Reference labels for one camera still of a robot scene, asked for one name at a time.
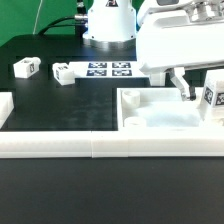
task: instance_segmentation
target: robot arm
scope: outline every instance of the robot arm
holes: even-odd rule
[[[224,20],[217,0],[145,0],[137,21],[137,61],[151,85],[158,86],[158,80],[165,85],[169,73],[183,100],[192,100],[184,70],[224,64]]]

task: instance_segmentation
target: black cable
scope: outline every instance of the black cable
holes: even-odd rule
[[[54,26],[60,22],[66,21],[66,20],[74,20],[74,16],[66,16],[62,17],[60,19],[56,19],[53,22],[49,23],[46,27],[44,27],[41,31],[38,32],[38,35],[43,35],[48,29],[51,28],[51,26]]]
[[[57,28],[57,27],[69,27],[69,26],[84,26],[85,24],[83,23],[76,23],[76,24],[63,24],[63,25],[51,25],[43,28],[41,31],[39,31],[38,35],[44,35],[45,32],[51,28]]]
[[[55,25],[55,24],[60,23],[60,22],[63,22],[63,21],[66,21],[66,20],[72,20],[72,19],[74,19],[74,16],[65,16],[65,17],[62,17],[62,18],[60,18],[60,19],[56,19],[55,21],[49,23],[49,24],[47,25],[47,27],[48,27],[48,26]]]

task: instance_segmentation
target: white plastic fixture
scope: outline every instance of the white plastic fixture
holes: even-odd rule
[[[41,60],[38,57],[26,57],[22,59],[13,65],[15,77],[25,79],[29,78],[31,75],[39,71],[40,63]]]
[[[0,129],[14,108],[12,93],[0,93]]]

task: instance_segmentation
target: white block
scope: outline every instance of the white block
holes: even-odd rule
[[[6,119],[10,115],[14,108],[12,93],[2,92],[0,93],[0,128],[5,123]]]
[[[31,75],[39,71],[39,65],[41,60],[37,57],[24,58],[21,61],[15,63],[14,74],[16,78],[29,78]]]
[[[203,120],[224,118],[224,69],[207,72],[199,109]]]
[[[75,83],[75,74],[72,69],[66,63],[53,64],[54,78],[61,85],[70,85]]]

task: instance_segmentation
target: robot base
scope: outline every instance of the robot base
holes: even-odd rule
[[[127,41],[98,41],[89,37],[88,33],[83,34],[83,44],[103,49],[125,49],[135,46],[135,38]]]

